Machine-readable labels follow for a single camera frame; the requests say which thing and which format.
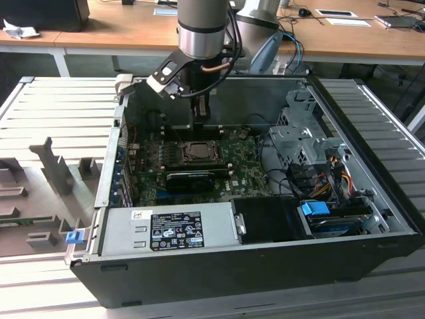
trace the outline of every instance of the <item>power supply label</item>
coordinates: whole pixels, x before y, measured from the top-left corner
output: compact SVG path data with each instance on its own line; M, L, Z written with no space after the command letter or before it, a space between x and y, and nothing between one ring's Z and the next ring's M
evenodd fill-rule
M204 247L200 211L151 216L152 251L200 247Z

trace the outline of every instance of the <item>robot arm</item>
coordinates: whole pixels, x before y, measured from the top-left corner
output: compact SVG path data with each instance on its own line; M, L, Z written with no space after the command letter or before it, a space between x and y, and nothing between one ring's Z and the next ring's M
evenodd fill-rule
M190 98L195 123L205 122L209 92L237 61L239 69L255 73L272 63L282 39L278 7L279 0L246 0L235 16L228 0L179 0L179 50L147 79L148 85L162 96Z

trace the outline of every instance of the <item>black bracket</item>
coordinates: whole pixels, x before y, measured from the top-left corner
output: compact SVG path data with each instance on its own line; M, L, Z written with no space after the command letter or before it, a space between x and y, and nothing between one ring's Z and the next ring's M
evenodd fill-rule
M166 85L177 75L177 73L193 61L192 58L185 56L180 50L174 51L153 72L152 77L161 85ZM171 73L164 74L164 68L168 68Z

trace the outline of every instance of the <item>blue cable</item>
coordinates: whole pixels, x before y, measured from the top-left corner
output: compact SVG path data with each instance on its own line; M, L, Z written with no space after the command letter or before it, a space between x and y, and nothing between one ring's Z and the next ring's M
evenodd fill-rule
M299 64L301 63L301 48L299 47L299 43L298 43L298 41L293 37L293 36L291 36L290 34L288 34L288 33L285 33L285 35L288 37L288 38L290 38L295 44L296 44L296 47L297 47L297 52L298 52L298 60L297 60L297 66L294 68L294 73L292 73L292 74L295 74L296 73L296 69L297 69L297 67L299 66Z

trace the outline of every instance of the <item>wooden desk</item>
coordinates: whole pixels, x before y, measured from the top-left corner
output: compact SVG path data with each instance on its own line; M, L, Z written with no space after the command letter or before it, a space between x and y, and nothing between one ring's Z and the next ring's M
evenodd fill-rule
M377 0L297 0L315 9L353 11L359 18L392 15L378 7ZM50 53L56 60L61 76L69 76L64 56L94 54L114 56L167 56L177 49L177 18L154 16L155 4L135 3L122 6L121 1L88 0L90 20L81 33L42 32L42 37L17 41L0 35L0 51ZM392 0L393 8L418 9L419 5ZM298 17L298 7L281 10L279 14ZM422 65L425 62L425 35L413 30L385 29L378 21L367 21L371 27L330 25L321 19L297 19L294 31L305 48L304 60L317 62L353 62L367 64ZM283 23L290 30L288 23ZM282 59L294 53L294 44L283 43L279 50Z
M0 32L0 45L22 46L22 47L54 47L54 41L60 31L41 31L40 37L23 38L18 40L10 37L6 32Z
M352 11L358 16L354 19L374 19L375 15L392 15L392 11L379 7L377 0L300 0L298 4L307 5L315 17L323 17L316 9L332 9ZM418 10L420 5L405 1L391 1L392 8L399 13L402 8ZM278 15L293 15L298 17L299 7L279 10ZM294 25L296 37L304 45L306 60L321 60L326 62L362 62L375 63L387 61L387 64L405 64L400 60L417 61L419 65L425 62L425 34L407 29L385 29L377 20L366 22L370 27L348 27L331 25L325 19L320 19L321 25L315 19L299 18ZM289 23L283 23L287 31L291 31ZM280 54L288 54L282 46Z
M80 33L62 32L55 45L65 48L145 49L178 48L177 18L153 15L154 3L122 5L121 1L88 0L90 20Z

